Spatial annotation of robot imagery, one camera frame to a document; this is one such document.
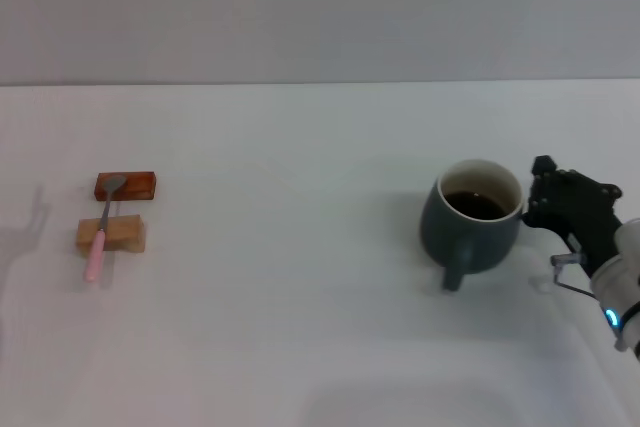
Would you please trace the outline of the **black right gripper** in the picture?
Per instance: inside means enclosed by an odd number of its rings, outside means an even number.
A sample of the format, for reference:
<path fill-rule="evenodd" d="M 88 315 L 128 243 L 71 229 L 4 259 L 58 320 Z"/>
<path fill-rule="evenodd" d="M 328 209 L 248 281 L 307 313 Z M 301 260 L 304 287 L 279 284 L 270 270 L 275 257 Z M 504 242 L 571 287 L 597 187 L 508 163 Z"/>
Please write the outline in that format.
<path fill-rule="evenodd" d="M 614 204 L 622 190 L 608 183 L 598 182 L 576 170 L 559 169 L 548 156 L 538 156 L 532 165 L 533 181 L 526 212 L 522 221 L 531 228 L 560 230 L 565 221 L 569 242 L 572 235 L 580 246 L 582 269 L 589 278 L 619 254 L 614 236 L 621 227 Z"/>

